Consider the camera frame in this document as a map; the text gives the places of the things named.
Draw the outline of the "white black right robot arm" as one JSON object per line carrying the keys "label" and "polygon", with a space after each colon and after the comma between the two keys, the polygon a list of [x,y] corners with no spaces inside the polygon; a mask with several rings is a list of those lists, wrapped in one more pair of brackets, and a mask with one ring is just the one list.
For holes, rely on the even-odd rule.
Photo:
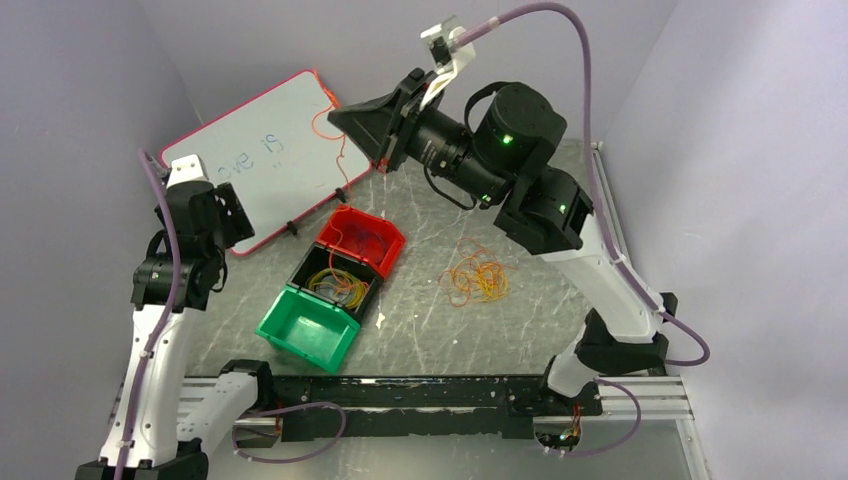
{"label": "white black right robot arm", "polygon": [[495,226],[529,254],[563,270],[591,303],[578,336],[549,361],[542,406],[562,414],[601,375],[661,367],[665,308],[623,272],[603,239],[601,206],[549,163],[567,123],[538,91],[491,83],[468,100],[489,105],[479,125],[456,121],[424,100],[433,74],[412,70],[387,95],[335,109],[329,122],[376,166],[418,162],[429,183],[445,179],[468,194],[470,209],[497,209]]}

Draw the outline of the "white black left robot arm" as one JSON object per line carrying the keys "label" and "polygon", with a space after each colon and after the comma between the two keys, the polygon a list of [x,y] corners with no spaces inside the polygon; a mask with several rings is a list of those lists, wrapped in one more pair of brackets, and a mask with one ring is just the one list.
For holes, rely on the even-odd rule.
{"label": "white black left robot arm", "polygon": [[109,435],[78,479],[204,479],[210,455],[244,414],[273,409],[268,362],[235,359],[179,415],[190,336],[228,274],[225,252],[254,234],[230,183],[173,180],[158,194],[163,224],[133,274],[133,343]]}

